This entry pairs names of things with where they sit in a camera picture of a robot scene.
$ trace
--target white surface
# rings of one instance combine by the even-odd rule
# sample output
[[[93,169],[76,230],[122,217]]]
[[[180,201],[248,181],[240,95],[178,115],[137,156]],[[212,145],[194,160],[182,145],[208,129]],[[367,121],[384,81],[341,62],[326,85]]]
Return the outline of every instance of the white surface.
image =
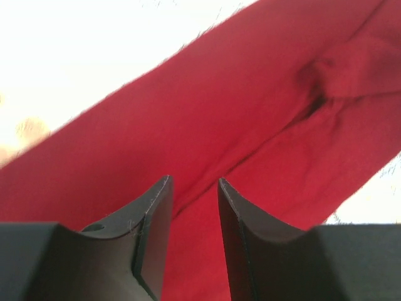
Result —
[[[20,147],[28,116],[58,129],[251,2],[0,0],[0,144]],[[328,223],[396,222],[400,183],[398,156]]]

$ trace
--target red fabric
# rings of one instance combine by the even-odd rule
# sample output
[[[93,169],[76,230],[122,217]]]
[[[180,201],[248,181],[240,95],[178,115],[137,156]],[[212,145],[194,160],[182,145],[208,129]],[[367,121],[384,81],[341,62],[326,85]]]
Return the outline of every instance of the red fabric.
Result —
[[[2,169],[0,219],[78,230],[171,174],[164,300],[229,300],[217,179],[300,228],[330,215],[401,150],[400,12],[252,5]]]

